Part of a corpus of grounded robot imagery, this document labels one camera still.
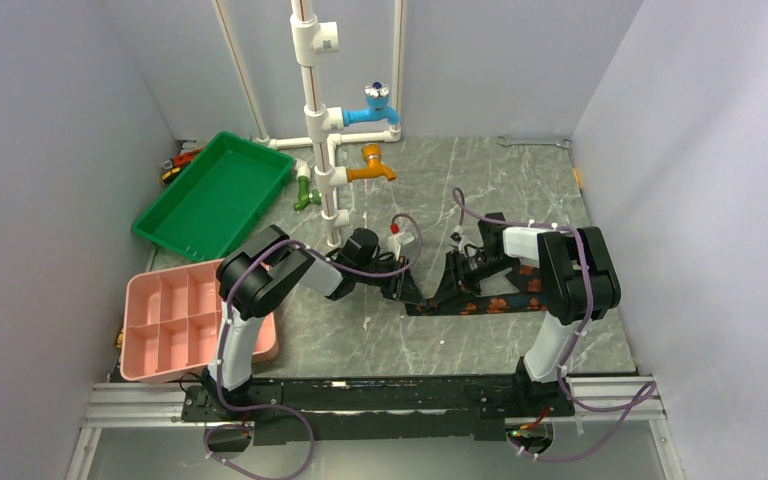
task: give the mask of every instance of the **green tray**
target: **green tray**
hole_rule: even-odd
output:
[[[293,157],[222,132],[134,222],[193,261],[237,248],[293,176]]]

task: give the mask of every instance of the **red tool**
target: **red tool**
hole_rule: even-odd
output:
[[[164,185],[172,183],[172,180],[178,178],[178,175],[181,174],[184,167],[192,163],[202,150],[202,148],[196,148],[163,162],[160,166],[160,168],[163,169],[163,175],[160,176],[160,183]]]

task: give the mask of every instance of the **marble surface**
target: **marble surface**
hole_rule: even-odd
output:
[[[433,295],[443,271],[448,236],[458,213],[452,187],[466,194],[478,212],[501,211],[509,220],[589,224],[567,151],[553,146],[500,147],[492,138],[409,138],[383,145],[383,161],[398,179],[353,182],[340,188],[340,208],[351,213],[352,227],[366,226],[382,238],[390,217],[407,212],[422,226],[423,251],[413,268],[426,297]],[[286,153],[312,165],[311,149]],[[360,145],[342,146],[337,164],[363,166]],[[292,237],[327,251],[319,209],[292,209],[297,185],[290,183],[260,225],[275,223]],[[480,242],[474,219],[464,232]],[[158,251],[154,269],[187,263]],[[514,291],[501,277],[482,284],[485,294]],[[255,365],[255,373],[283,377],[350,375],[446,375],[511,373],[534,342],[542,312],[408,317],[401,304],[384,300],[377,288],[358,285],[339,302],[296,288],[277,312],[278,356]],[[572,362],[577,372],[634,370],[616,311],[591,324]]]

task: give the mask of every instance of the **pink tray compartment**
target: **pink tray compartment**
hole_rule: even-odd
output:
[[[216,268],[221,260],[135,276],[125,297],[122,376],[162,383],[201,371],[216,352],[222,299]],[[274,314],[263,322],[253,362],[278,353]]]

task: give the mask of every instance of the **green faucet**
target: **green faucet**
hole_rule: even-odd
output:
[[[308,192],[310,179],[304,176],[299,176],[297,180],[299,182],[299,201],[293,205],[293,210],[300,212],[311,203],[321,205],[322,199],[319,198],[319,190],[314,189]]]

